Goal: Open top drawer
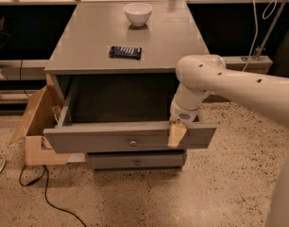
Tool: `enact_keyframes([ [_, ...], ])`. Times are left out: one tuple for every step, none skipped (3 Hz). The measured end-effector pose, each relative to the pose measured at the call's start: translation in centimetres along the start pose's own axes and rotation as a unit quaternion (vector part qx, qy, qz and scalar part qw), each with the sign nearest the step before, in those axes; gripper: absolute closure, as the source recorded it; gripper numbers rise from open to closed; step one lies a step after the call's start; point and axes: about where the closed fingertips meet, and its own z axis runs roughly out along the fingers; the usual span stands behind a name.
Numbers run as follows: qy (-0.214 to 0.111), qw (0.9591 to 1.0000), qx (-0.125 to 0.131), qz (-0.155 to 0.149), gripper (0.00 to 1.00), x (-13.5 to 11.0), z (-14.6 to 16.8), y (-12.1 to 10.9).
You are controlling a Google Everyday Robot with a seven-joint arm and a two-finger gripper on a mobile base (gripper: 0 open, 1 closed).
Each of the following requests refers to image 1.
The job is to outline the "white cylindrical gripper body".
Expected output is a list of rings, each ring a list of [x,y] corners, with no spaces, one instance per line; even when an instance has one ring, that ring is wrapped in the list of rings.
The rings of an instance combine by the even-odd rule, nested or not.
[[[194,122],[199,106],[210,93],[210,91],[187,88],[181,83],[170,106],[170,120],[183,123]]]

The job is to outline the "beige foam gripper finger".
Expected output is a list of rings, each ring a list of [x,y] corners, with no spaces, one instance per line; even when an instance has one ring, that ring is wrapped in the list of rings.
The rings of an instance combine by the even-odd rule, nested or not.
[[[168,147],[177,148],[187,132],[182,122],[171,122],[169,127]]]

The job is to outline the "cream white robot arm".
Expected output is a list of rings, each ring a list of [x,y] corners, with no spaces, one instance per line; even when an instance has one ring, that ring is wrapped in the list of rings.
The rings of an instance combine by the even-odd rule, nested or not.
[[[229,70],[217,55],[190,55],[176,65],[179,81],[170,107],[168,146],[175,148],[210,93],[289,129],[289,79]],[[289,227],[289,157],[273,192],[265,227]]]

